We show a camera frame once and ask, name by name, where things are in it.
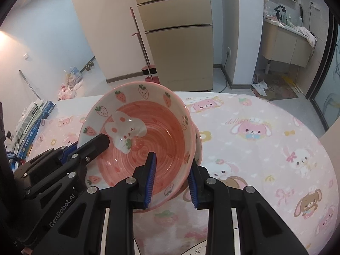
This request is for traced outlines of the white life plate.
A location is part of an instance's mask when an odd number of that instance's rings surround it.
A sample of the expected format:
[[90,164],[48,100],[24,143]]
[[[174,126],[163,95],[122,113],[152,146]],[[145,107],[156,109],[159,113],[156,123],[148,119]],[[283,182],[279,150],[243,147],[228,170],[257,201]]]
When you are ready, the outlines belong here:
[[[236,226],[233,228],[233,235],[234,235],[234,247],[235,247],[235,255],[241,255],[240,250],[240,234],[239,234],[239,228]],[[192,245],[191,242],[188,242],[187,248],[182,254],[205,254],[206,252],[206,245],[207,240],[201,241],[196,245]],[[139,244],[136,241],[136,238],[134,238],[134,252],[137,255],[142,254],[142,244]]]

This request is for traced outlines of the pink cartoon tablecloth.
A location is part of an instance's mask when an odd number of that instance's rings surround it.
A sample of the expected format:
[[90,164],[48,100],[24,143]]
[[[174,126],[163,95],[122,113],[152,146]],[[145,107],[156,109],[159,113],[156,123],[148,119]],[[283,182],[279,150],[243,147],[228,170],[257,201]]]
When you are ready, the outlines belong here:
[[[266,100],[235,94],[177,92],[202,141],[200,165],[228,186],[254,187],[294,232],[309,254],[327,244],[338,214],[338,183],[331,160],[299,119]],[[96,102],[57,102],[30,151],[78,143]],[[182,254],[188,242],[207,238],[208,211],[196,210],[187,179],[182,191],[153,210],[134,214],[134,238],[142,254]]]

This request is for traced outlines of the beige bathroom vanity cabinet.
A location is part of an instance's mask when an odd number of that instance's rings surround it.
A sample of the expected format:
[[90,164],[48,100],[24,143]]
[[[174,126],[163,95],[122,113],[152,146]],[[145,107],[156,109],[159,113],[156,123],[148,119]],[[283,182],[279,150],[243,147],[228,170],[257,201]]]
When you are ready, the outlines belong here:
[[312,47],[306,36],[271,20],[263,20],[261,55],[268,61],[306,67],[311,54]]

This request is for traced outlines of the pink strawberry bowl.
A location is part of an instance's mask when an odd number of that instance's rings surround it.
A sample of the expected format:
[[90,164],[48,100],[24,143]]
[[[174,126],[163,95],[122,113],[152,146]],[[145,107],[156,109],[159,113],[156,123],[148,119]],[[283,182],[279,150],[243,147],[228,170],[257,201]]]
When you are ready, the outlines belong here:
[[130,177],[149,152],[157,156],[153,210],[181,188],[196,150],[195,126],[179,96],[153,82],[130,82],[103,95],[88,112],[78,137],[82,146],[98,134],[108,148],[87,165],[85,182],[100,189]]
[[202,141],[194,123],[177,120],[130,119],[123,134],[128,159],[135,168],[143,165],[149,152],[157,156],[156,177],[148,210],[156,209],[177,193],[187,179],[192,160],[200,163]]

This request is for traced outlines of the beige three-door refrigerator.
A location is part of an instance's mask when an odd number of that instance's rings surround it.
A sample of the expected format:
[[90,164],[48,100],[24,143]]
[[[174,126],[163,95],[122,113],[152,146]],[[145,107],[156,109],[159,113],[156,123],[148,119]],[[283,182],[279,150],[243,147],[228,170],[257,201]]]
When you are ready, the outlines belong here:
[[210,0],[136,0],[160,83],[172,91],[213,88]]

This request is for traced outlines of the red broom with dustpan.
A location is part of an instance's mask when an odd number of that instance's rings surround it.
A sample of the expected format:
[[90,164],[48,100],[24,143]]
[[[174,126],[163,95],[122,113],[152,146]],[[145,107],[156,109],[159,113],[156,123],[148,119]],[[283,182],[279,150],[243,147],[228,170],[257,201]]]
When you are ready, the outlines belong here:
[[157,73],[156,67],[155,67],[155,65],[151,64],[149,57],[147,55],[147,51],[146,51],[145,45],[143,43],[141,32],[139,30],[138,23],[137,23],[137,20],[135,18],[135,14],[134,14],[132,7],[130,7],[130,13],[131,13],[131,16],[134,20],[135,27],[137,29],[137,31],[135,33],[133,33],[132,36],[137,37],[138,42],[139,42],[139,46],[142,50],[142,55],[143,55],[143,58],[144,58],[144,61],[145,61],[145,66],[142,68],[143,74],[146,75],[145,81],[155,82],[157,84],[160,84],[159,78],[158,78],[158,76],[156,76],[156,73]]

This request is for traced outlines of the black framed glass door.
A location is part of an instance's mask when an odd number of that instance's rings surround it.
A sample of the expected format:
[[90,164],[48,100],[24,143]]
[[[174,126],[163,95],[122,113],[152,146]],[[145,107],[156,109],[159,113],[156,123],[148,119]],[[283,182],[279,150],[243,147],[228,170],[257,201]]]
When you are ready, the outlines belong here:
[[339,118],[339,22],[331,12],[323,56],[306,98],[327,131]]

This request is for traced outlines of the stack of books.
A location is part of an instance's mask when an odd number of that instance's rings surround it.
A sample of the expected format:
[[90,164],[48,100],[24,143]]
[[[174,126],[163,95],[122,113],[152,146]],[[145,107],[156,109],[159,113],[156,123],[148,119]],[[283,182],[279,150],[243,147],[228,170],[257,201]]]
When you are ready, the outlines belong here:
[[11,152],[18,159],[25,159],[42,120],[53,111],[55,103],[50,100],[36,100],[24,109],[12,137]]

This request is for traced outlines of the bathroom floor mat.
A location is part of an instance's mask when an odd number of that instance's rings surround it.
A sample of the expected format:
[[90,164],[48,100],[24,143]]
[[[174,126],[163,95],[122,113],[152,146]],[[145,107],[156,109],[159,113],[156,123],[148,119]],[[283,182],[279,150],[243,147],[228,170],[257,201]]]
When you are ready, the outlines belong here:
[[255,96],[268,101],[298,98],[291,86],[279,75],[254,74],[251,90]]

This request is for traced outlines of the white cloth on sink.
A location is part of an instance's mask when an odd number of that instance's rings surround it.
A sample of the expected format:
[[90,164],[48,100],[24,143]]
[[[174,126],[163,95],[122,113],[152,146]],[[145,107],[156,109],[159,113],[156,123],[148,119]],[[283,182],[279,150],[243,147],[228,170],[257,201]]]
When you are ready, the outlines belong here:
[[317,40],[315,35],[311,31],[309,31],[306,27],[295,27],[295,30],[307,38],[307,42],[312,48],[315,47]]

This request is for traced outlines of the black faucet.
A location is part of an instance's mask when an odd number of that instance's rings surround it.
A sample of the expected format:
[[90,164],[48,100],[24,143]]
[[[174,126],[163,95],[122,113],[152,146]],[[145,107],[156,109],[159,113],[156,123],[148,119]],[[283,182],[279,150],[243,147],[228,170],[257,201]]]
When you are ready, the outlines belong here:
[[277,20],[286,23],[286,7],[278,5],[274,8],[274,11],[276,12],[275,16],[277,17]]

